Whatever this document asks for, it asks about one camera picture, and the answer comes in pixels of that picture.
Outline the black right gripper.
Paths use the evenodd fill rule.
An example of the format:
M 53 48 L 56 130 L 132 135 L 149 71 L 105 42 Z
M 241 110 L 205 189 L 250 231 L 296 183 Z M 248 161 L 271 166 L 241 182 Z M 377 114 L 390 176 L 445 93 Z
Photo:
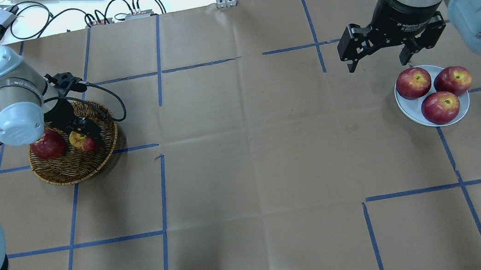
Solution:
M 425 29 L 424 26 L 439 5 L 438 2 L 428 7 L 413 7 L 397 0 L 379 0 L 366 27 L 352 23 L 344 29 L 337 45 L 340 60 L 347 62 L 350 73 L 355 73 L 359 60 L 368 55 L 371 46 L 379 45 L 386 39 L 403 39 L 399 59 L 401 65 L 406 66 L 416 53 L 431 49 L 438 43 L 446 23 L 429 24 Z M 422 33 L 418 37 L 413 37 L 419 32 Z

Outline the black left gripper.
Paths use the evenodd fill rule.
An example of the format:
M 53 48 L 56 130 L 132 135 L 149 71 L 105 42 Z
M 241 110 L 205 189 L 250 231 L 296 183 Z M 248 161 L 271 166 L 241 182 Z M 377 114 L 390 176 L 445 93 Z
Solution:
M 100 127 L 91 119 L 77 116 L 74 106 L 66 99 L 57 99 L 54 107 L 45 112 L 43 118 L 50 128 L 65 135 L 81 133 L 94 138 L 99 146 L 103 142 Z

